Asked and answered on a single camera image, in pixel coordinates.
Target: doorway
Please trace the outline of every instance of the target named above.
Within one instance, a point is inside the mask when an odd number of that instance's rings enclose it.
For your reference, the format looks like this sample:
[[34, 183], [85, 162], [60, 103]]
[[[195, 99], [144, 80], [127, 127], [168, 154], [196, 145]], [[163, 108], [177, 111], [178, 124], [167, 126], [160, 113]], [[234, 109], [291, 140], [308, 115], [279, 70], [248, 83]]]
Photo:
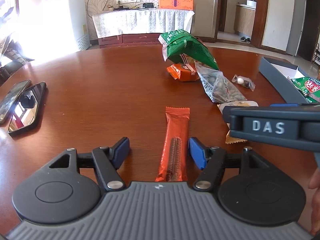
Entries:
[[269, 0], [218, 0], [215, 39], [259, 48]]
[[306, 1], [306, 15], [298, 49], [298, 55], [305, 60], [311, 61], [314, 54], [314, 49], [317, 43], [319, 43], [320, 0]]

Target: wooden vanity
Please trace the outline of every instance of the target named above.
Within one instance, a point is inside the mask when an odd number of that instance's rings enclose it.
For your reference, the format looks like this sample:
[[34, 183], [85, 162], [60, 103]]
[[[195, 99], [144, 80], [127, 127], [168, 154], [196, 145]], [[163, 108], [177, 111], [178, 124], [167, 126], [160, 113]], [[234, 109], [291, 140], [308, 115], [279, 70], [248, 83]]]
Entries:
[[234, 30], [251, 37], [255, 14], [256, 9], [244, 4], [237, 4]]

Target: orange snack package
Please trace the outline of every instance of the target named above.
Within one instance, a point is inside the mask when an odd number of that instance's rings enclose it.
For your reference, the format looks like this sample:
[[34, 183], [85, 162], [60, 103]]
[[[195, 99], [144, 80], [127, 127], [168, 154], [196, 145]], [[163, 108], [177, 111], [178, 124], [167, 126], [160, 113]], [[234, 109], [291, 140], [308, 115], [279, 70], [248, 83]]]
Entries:
[[199, 79], [194, 62], [193, 64], [173, 64], [167, 67], [167, 71], [174, 79], [179, 79], [180, 81], [196, 81]]
[[189, 108], [166, 107], [167, 133], [156, 181], [187, 181]]

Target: phone screen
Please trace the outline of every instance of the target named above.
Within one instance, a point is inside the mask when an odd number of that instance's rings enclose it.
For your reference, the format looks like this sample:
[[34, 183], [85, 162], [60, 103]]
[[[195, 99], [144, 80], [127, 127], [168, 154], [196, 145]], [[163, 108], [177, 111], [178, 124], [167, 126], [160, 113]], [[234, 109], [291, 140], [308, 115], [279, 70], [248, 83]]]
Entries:
[[45, 82], [41, 82], [29, 87], [21, 94], [10, 121], [9, 133], [29, 126], [36, 121], [39, 102], [45, 88]]
[[7, 113], [14, 103], [14, 101], [18, 98], [25, 88], [27, 88], [31, 84], [31, 79], [19, 82], [15, 84], [10, 91], [7, 93], [5, 98], [0, 103], [0, 123], [3, 122], [7, 116]]

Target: green package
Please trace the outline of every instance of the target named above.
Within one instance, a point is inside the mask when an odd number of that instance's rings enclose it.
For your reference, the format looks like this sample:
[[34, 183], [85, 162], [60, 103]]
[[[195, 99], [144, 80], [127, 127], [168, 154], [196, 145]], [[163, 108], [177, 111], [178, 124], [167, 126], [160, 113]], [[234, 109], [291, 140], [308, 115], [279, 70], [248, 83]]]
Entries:
[[183, 54], [186, 54], [209, 67], [219, 70], [216, 60], [207, 47], [187, 31], [175, 30], [163, 33], [158, 40], [163, 46], [162, 55], [164, 61], [168, 58], [173, 63], [185, 64], [186, 59]]
[[310, 77], [290, 79], [290, 82], [298, 89], [310, 103], [320, 102], [320, 81]]

